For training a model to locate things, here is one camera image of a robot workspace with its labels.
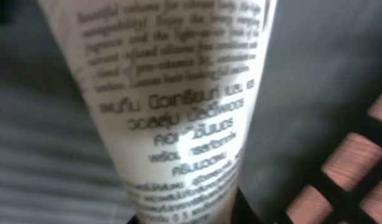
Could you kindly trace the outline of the white cosmetic tube gold cap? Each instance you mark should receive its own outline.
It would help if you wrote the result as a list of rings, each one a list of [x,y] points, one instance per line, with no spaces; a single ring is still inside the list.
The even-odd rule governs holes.
[[[276,1],[40,1],[140,223],[229,223]]]

